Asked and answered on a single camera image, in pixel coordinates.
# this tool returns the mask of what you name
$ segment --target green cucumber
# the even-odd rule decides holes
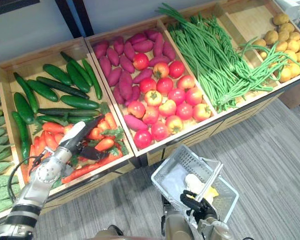
[[[65,104],[78,109],[98,109],[100,107],[99,103],[79,96],[63,95],[60,100]]]
[[[18,82],[18,84],[22,87],[26,98],[29,101],[29,104],[31,106],[32,111],[36,114],[38,113],[38,102],[37,99],[34,95],[34,93],[32,92],[31,88],[28,86],[28,84],[26,83],[26,81],[16,72],[13,73],[15,80]]]
[[[50,78],[46,78],[46,77],[43,77],[43,76],[37,76],[36,80],[43,83],[43,84],[48,85],[51,88],[58,89],[58,90],[60,90],[64,93],[71,94],[71,95],[78,96],[78,97],[82,97],[84,99],[89,99],[89,96],[87,94],[85,94],[84,92],[82,92],[82,91],[80,91],[80,90],[78,90],[74,87],[64,85],[64,84],[62,84],[58,81],[52,80]]]
[[[16,92],[13,95],[13,99],[16,110],[20,114],[23,121],[25,121],[26,124],[33,124],[35,121],[34,112],[28,104],[26,98],[21,93]]]
[[[53,116],[87,116],[93,117],[100,115],[98,110],[76,109],[76,108],[39,108],[39,113]]]
[[[77,71],[81,74],[85,82],[91,87],[93,85],[92,80],[89,77],[89,74],[85,71],[85,69],[77,63],[76,60],[74,60],[72,57],[64,53],[63,51],[60,52],[61,56],[66,60],[68,63],[72,63],[73,66],[77,69]]]
[[[52,102],[59,101],[57,94],[44,83],[30,79],[27,81],[27,84],[30,86],[30,88],[32,88],[34,91],[36,91],[39,95],[43,96],[44,98]]]
[[[84,93],[88,93],[90,91],[88,83],[83,79],[81,74],[71,62],[68,62],[66,64],[66,70],[70,75],[72,82],[78,87],[78,89],[80,89]]]
[[[68,74],[66,74],[61,68],[52,65],[52,64],[45,64],[43,65],[43,70],[50,74],[55,79],[59,80],[63,84],[67,86],[71,86],[72,81]]]

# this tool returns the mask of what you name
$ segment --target carrot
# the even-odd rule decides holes
[[[105,137],[94,148],[102,152],[112,148],[115,145],[115,141],[111,137]]]
[[[63,133],[64,132],[64,126],[55,123],[55,122],[45,122],[42,125],[42,129],[51,133]]]
[[[111,112],[104,115],[104,120],[109,124],[111,129],[117,129],[117,124]]]

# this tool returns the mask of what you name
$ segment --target produce display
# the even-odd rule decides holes
[[[103,40],[93,51],[137,148],[149,147],[212,115],[202,90],[160,31]]]

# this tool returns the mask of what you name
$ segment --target tomato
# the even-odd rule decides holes
[[[174,82],[169,77],[160,78],[156,83],[156,90],[162,95],[167,95],[174,87]]]
[[[140,71],[147,68],[148,65],[149,65],[149,58],[147,55],[145,55],[144,53],[138,53],[134,55],[133,66],[135,67],[135,69]]]
[[[184,74],[185,71],[185,65],[181,61],[174,61],[169,66],[169,76],[177,79]]]
[[[202,92],[199,88],[194,87],[189,89],[185,94],[185,102],[195,106],[202,102]]]
[[[145,94],[146,92],[149,92],[150,90],[156,90],[157,84],[156,81],[153,80],[151,77],[146,77],[141,80],[139,84],[140,91]]]
[[[134,144],[139,149],[148,147],[152,139],[152,135],[148,130],[138,130],[133,137]]]
[[[162,103],[162,95],[158,91],[148,91],[145,96],[144,100],[148,106],[158,107]]]
[[[177,104],[173,100],[168,99],[164,104],[159,106],[159,113],[163,117],[169,117],[176,114],[176,109]]]
[[[156,141],[166,139],[170,135],[168,127],[162,121],[158,121],[152,125],[151,134]]]
[[[168,127],[169,132],[172,134],[180,132],[184,127],[184,123],[182,122],[181,118],[176,115],[168,117],[165,120],[165,125]]]
[[[169,75],[169,66],[165,62],[159,62],[153,67],[153,75],[157,79],[165,78]]]
[[[142,121],[145,124],[154,124],[158,121],[158,118],[159,118],[158,109],[154,106],[147,106]]]
[[[186,99],[186,93],[180,88],[175,88],[168,93],[168,99],[173,100],[176,105],[179,105]]]
[[[192,89],[196,85],[195,79],[191,75],[184,75],[178,80],[177,88],[178,89]]]
[[[207,104],[199,103],[199,104],[194,106],[194,108],[193,108],[193,118],[196,121],[201,122],[203,120],[206,120],[206,119],[210,118],[210,116],[211,116],[211,110],[210,110],[210,108]]]
[[[179,116],[182,120],[188,120],[192,118],[193,109],[188,103],[181,103],[176,107],[175,115]]]
[[[139,101],[132,101],[127,110],[129,114],[134,115],[137,119],[142,118],[146,112],[145,106]]]

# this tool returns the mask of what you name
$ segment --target sweet potato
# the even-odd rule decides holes
[[[118,53],[118,55],[124,53],[124,47],[125,47],[124,38],[122,36],[116,37],[113,43],[113,48]]]
[[[167,56],[155,56],[149,61],[149,67],[154,67],[158,63],[170,63],[170,59]]]
[[[165,41],[163,44],[162,54],[167,56],[170,61],[173,61],[176,58],[176,52],[168,41]]]
[[[108,47],[108,49],[106,50],[106,56],[108,57],[108,59],[112,65],[114,65],[116,67],[119,65],[119,55],[111,47]]]
[[[111,72],[111,63],[106,56],[101,56],[99,59],[99,64],[102,69],[103,74],[107,78]]]
[[[142,79],[145,79],[145,78],[151,78],[152,76],[152,69],[151,68],[146,68],[144,70],[142,70],[138,76],[136,76],[134,79],[133,79],[133,83],[134,84],[138,84],[142,81]]]
[[[119,82],[121,73],[122,73],[121,67],[117,67],[110,72],[109,76],[106,78],[110,87],[115,86]]]
[[[144,40],[134,44],[132,47],[138,53],[147,53],[152,50],[154,43],[150,40]]]
[[[96,55],[96,58],[99,59],[102,56],[106,55],[108,47],[109,47],[109,42],[107,40],[103,40],[101,42],[98,42],[93,47],[93,51],[94,51],[94,54]]]
[[[134,48],[132,47],[131,42],[127,41],[127,42],[124,44],[123,52],[124,52],[125,56],[126,56],[130,61],[133,61],[133,60],[134,60],[134,57],[135,57],[135,55],[136,55],[136,52],[135,52]]]
[[[126,70],[131,74],[135,72],[134,65],[125,55],[120,56],[120,65],[123,68],[123,70]]]
[[[123,118],[128,128],[132,129],[133,131],[148,129],[148,126],[143,121],[132,115],[124,115]]]
[[[156,35],[155,42],[153,45],[153,56],[161,56],[162,55],[162,50],[164,46],[164,37],[162,36],[161,32],[159,32]]]

